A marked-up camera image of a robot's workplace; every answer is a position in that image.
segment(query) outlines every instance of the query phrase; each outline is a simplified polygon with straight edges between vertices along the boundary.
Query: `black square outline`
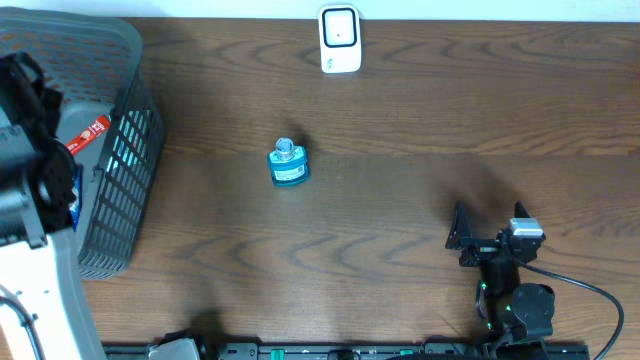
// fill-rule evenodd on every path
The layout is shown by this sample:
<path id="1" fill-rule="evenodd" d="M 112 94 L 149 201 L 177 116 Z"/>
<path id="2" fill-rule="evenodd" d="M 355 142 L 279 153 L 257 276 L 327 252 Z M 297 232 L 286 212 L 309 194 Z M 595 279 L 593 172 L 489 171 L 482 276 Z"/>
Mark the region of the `black square outline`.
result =
<path id="1" fill-rule="evenodd" d="M 344 44 L 344 45 L 329 45 L 329 43 L 327 43 L 327 25 L 324 21 L 324 16 L 330 12 L 330 11 L 344 11 L 344 10 L 348 10 L 351 12 L 351 18 L 353 19 L 353 42 L 351 44 Z M 322 38 L 324 39 L 324 45 L 328 48 L 339 48 L 339 47 L 351 47 L 354 46 L 357 42 L 358 42 L 358 32 L 356 31 L 356 12 L 353 11 L 352 8 L 333 8 L 333 9 L 327 9 L 325 11 L 322 12 Z"/>

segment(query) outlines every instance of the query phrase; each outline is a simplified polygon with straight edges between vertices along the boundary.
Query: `white rectangular object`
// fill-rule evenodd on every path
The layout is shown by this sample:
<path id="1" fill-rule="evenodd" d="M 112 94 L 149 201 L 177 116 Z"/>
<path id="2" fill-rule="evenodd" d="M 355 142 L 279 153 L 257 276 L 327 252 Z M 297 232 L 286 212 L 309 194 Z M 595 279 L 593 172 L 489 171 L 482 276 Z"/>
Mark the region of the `white rectangular object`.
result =
<path id="1" fill-rule="evenodd" d="M 318 14 L 320 61 L 325 73 L 354 72 L 362 63 L 360 14 L 351 5 L 331 5 Z"/>

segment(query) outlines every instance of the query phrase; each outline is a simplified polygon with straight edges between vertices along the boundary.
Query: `white wall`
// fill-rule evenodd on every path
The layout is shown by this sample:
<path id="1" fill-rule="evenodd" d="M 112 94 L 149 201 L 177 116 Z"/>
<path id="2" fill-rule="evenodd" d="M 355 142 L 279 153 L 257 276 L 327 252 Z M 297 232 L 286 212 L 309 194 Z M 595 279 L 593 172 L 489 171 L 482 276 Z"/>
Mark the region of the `white wall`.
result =
<path id="1" fill-rule="evenodd" d="M 102 16 L 311 19 L 326 0 L 0 0 Z M 351 0 L 365 19 L 640 22 L 640 0 Z"/>

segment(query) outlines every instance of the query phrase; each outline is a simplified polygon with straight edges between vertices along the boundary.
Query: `red wrapper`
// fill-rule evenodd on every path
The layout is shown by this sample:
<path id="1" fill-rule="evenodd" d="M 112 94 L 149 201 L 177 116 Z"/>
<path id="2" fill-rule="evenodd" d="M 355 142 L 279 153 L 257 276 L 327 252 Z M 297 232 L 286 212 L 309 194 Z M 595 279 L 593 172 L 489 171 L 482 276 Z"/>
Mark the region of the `red wrapper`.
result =
<path id="1" fill-rule="evenodd" d="M 99 116 L 87 130 L 83 131 L 82 134 L 67 144 L 67 149 L 71 151 L 72 155 L 77 154 L 80 150 L 91 144 L 93 140 L 97 139 L 103 132 L 109 130 L 109 125 L 111 125 L 111 123 L 106 116 Z"/>

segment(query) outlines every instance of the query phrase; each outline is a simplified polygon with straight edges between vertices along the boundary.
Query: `bottle cap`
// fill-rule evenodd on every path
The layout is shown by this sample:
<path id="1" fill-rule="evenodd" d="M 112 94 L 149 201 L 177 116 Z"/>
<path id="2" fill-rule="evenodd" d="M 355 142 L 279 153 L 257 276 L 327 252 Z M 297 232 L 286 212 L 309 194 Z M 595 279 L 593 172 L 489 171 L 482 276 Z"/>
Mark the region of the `bottle cap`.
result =
<path id="1" fill-rule="evenodd" d="M 280 160 L 290 160 L 295 155 L 295 146 L 293 141 L 288 138 L 280 138 L 276 142 L 276 154 Z"/>

